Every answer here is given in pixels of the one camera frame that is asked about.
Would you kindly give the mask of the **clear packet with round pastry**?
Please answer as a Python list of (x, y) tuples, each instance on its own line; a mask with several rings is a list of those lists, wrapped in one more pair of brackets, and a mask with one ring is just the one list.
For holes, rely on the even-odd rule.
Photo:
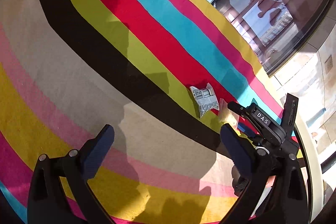
[(238, 132), (239, 116), (228, 108), (228, 103), (222, 98), (219, 100), (218, 119), (221, 123), (228, 123)]

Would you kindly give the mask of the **white printed snack packet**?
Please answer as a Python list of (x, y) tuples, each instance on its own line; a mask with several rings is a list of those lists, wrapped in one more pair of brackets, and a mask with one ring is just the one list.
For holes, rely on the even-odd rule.
[(207, 83), (204, 89), (190, 86), (190, 91), (192, 92), (193, 98), (198, 105), (201, 118), (206, 114), (206, 112), (212, 109), (219, 111), (219, 102), (210, 83)]

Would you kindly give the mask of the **colourful striped cloth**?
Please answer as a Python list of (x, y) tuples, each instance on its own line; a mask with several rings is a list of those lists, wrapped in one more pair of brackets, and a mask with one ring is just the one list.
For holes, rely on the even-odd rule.
[[(1, 0), (3, 223), (306, 223), (302, 157), (253, 147), (251, 179), (190, 86), (284, 106), (207, 0)], [(81, 147), (109, 124), (94, 178)]]

